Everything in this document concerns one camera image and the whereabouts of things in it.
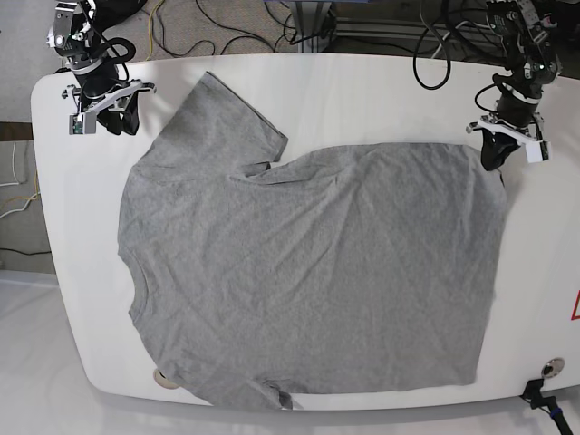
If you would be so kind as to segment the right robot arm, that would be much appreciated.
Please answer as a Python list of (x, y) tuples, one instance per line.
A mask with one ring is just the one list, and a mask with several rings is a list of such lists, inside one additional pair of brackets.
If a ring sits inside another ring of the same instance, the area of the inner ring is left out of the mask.
[(126, 38), (105, 31), (137, 14), (143, 1), (57, 1), (47, 44), (65, 63), (77, 83), (62, 92), (71, 99), (71, 135), (88, 135), (101, 125), (113, 135), (135, 135), (140, 127), (138, 99), (153, 92), (151, 82), (132, 78), (128, 62), (136, 54)]

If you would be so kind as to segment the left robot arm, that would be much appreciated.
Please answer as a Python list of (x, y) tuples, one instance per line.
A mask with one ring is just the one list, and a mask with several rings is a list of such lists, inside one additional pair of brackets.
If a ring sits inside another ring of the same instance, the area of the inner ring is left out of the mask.
[(561, 72), (549, 40), (556, 25), (550, 14), (541, 16), (532, 1), (488, 1), (487, 21), (504, 47), (509, 74), (492, 76), (492, 83), (481, 92), (498, 89), (496, 106), (467, 127), (467, 132), (482, 133), (481, 164), (487, 171), (499, 169), (520, 148), (529, 163), (549, 160), (551, 145), (538, 106), (543, 87)]

